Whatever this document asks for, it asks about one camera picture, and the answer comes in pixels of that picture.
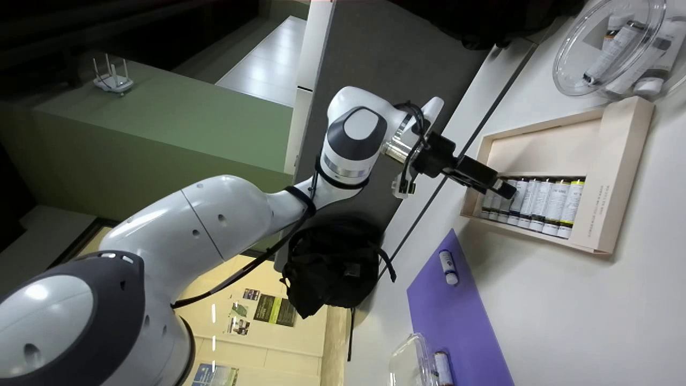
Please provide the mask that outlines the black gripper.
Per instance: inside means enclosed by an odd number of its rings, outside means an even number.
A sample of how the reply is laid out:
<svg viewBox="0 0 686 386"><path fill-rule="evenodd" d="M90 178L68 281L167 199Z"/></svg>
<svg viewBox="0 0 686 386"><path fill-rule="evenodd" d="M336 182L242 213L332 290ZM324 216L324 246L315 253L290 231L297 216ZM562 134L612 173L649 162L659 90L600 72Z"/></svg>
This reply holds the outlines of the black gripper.
<svg viewBox="0 0 686 386"><path fill-rule="evenodd" d="M492 190L503 199L511 199L516 194L516 183L497 182L497 171L471 157L454 157L454 144L437 133L430 133L421 142L412 161L412 169L430 178L444 173L479 193Z"/></svg>

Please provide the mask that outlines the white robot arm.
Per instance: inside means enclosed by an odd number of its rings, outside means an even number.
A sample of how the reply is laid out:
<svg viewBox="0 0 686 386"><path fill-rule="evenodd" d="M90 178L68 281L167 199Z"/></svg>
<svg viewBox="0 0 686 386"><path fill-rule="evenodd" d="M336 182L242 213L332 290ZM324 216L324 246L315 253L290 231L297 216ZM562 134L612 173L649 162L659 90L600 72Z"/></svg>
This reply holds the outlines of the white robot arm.
<svg viewBox="0 0 686 386"><path fill-rule="evenodd" d="M180 386L193 366L190 326L177 314L204 271L279 234L287 299L309 317L352 308L391 270L383 229L357 211L324 213L357 194L383 145L403 138L413 173L445 173L503 199L515 186L454 152L430 131L442 100L391 105L340 87L310 178L265 193L239 175L212 175L134 211L90 254L48 267L0 301L0 386Z"/></svg>

